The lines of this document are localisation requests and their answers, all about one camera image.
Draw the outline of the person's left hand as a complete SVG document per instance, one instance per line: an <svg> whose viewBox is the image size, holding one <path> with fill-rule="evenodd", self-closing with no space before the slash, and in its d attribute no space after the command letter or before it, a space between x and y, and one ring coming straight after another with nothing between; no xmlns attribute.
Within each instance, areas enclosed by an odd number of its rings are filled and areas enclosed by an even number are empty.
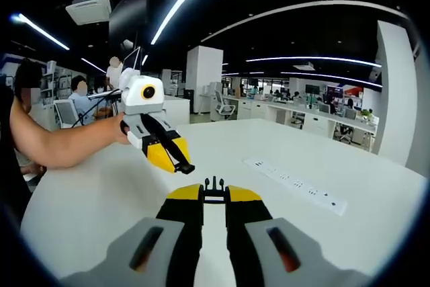
<svg viewBox="0 0 430 287"><path fill-rule="evenodd" d="M125 113L121 112L117 116L113 117L113 130L114 130L114 138L115 141L123 144L123 145L129 145L130 141L128 140L127 133L129 131L128 126L122 126L123 118Z"/></svg>

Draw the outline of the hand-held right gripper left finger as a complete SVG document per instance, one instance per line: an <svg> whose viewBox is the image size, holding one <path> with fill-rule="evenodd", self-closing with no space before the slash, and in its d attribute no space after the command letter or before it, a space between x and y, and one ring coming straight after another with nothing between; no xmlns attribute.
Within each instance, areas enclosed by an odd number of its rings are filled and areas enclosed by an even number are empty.
<svg viewBox="0 0 430 287"><path fill-rule="evenodd" d="M154 218L143 218L108 247L105 259L63 286L193 286L202 248L201 184L171 192Z"/></svg>

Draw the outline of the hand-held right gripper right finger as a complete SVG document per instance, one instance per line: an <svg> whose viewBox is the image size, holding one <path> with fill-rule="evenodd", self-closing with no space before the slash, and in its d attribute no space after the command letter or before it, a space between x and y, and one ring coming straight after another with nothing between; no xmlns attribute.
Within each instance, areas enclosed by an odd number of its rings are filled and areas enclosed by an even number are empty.
<svg viewBox="0 0 430 287"><path fill-rule="evenodd" d="M237 286L367 286L370 278L342 270L320 244L284 218L273 218L261 197L226 187L227 249Z"/></svg>

